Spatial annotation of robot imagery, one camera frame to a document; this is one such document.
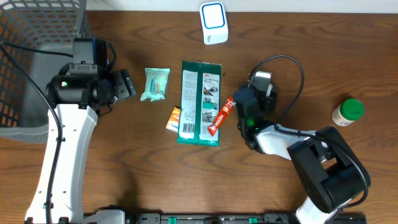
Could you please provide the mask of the teal white wipes packet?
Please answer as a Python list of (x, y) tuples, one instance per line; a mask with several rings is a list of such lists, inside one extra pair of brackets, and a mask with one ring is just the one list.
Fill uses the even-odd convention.
[(146, 85), (141, 95), (141, 101), (150, 99), (151, 101), (163, 100), (170, 75), (169, 68), (145, 68)]

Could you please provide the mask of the red snack packet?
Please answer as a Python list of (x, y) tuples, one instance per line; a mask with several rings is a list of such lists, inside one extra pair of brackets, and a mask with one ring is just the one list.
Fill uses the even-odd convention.
[(220, 111), (218, 112), (212, 125), (208, 127), (208, 131), (212, 136), (216, 134), (217, 130), (223, 124), (225, 119), (229, 116), (234, 107), (235, 107), (235, 102), (233, 100), (233, 97), (229, 96), (225, 104), (221, 107)]

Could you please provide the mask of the small orange box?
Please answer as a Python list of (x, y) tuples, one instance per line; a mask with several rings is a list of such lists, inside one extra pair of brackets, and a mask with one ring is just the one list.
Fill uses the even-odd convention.
[(180, 121), (180, 108), (174, 107), (165, 128), (169, 131), (177, 133), (179, 121)]

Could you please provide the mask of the green 3M pouch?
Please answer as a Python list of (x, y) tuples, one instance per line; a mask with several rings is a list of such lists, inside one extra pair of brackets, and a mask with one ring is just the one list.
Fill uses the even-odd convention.
[(221, 65), (182, 62), (182, 92), (177, 142), (200, 146), (219, 146), (220, 134), (208, 127), (220, 110)]

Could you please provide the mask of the green lid Knorr jar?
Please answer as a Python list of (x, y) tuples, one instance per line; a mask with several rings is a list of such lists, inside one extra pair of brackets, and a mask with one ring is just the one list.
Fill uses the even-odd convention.
[(350, 98), (332, 111), (331, 118), (338, 126), (348, 126), (359, 120), (363, 115), (364, 106), (362, 102), (355, 98)]

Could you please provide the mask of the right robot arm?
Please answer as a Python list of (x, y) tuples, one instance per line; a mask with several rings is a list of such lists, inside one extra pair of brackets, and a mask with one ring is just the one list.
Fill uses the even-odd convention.
[(246, 145), (290, 160), (295, 167), (307, 198), (292, 223), (337, 223), (344, 209), (366, 200), (369, 173), (336, 128), (299, 131), (266, 120), (255, 88), (240, 88), (233, 100)]

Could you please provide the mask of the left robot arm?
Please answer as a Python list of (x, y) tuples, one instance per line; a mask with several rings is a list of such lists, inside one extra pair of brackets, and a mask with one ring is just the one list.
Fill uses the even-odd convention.
[(88, 146), (100, 108), (136, 94), (126, 69), (100, 73), (88, 71), (56, 75), (47, 85), (50, 100), (49, 132), (44, 162), (26, 223), (128, 223), (117, 206), (83, 213), (82, 187)]

